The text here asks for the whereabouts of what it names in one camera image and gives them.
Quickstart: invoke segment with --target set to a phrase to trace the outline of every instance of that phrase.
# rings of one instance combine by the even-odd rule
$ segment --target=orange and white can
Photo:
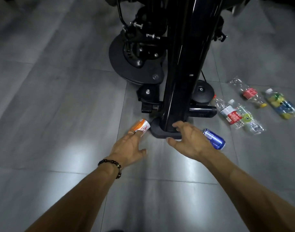
[[[141,130],[141,131],[143,131],[143,133],[145,133],[149,128],[150,128],[149,122],[147,122],[147,120],[145,120],[145,119],[140,119],[137,123],[135,123],[130,128],[128,133],[133,133],[134,134],[134,132],[137,132],[138,130]]]

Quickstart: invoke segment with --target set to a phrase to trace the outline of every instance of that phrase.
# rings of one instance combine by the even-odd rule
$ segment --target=exercise machine
[[[151,122],[153,136],[180,139],[181,134],[172,127],[174,122],[214,117],[216,108],[209,105],[214,90],[205,78],[198,78],[211,41],[223,42],[227,37],[222,32],[221,11],[237,15],[249,0],[106,1],[117,6],[122,22],[122,31],[109,49],[110,62],[121,77],[141,85],[137,91],[141,111],[158,112],[159,117]],[[130,24],[123,19],[121,1],[144,4]],[[168,74],[164,99],[160,101],[166,56]]]

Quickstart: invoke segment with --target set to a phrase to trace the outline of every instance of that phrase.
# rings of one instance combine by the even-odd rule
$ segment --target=clear plastic bottle
[[[217,110],[235,129],[243,127],[243,117],[231,105],[220,98],[214,98],[212,104],[216,106]]]
[[[248,101],[254,103],[257,107],[265,107],[267,105],[258,92],[245,84],[240,78],[235,77],[228,84],[233,85],[238,93],[243,95]]]
[[[268,89],[266,90],[266,99],[282,118],[288,120],[295,117],[295,106],[283,94]]]
[[[262,125],[254,119],[252,113],[248,111],[244,106],[235,102],[233,99],[231,99],[228,103],[243,117],[241,120],[245,123],[245,125],[243,126],[244,129],[254,135],[260,134],[265,131]]]

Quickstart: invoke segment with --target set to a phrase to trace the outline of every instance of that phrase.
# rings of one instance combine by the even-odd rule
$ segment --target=person's right hand
[[[201,161],[204,153],[215,151],[206,136],[195,126],[183,121],[175,122],[172,126],[181,132],[182,140],[178,142],[173,138],[167,138],[167,142],[184,156]]]

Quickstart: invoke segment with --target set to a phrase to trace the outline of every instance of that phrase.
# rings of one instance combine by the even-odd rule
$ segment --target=soda can
[[[224,148],[226,142],[222,137],[218,136],[217,134],[213,133],[211,130],[208,129],[205,129],[203,131],[203,134],[207,137],[207,139],[210,141],[210,143],[216,150],[221,150]]]
[[[128,131],[128,133],[135,133],[138,130],[141,130],[143,134],[150,128],[150,124],[145,119],[140,119],[136,122]]]

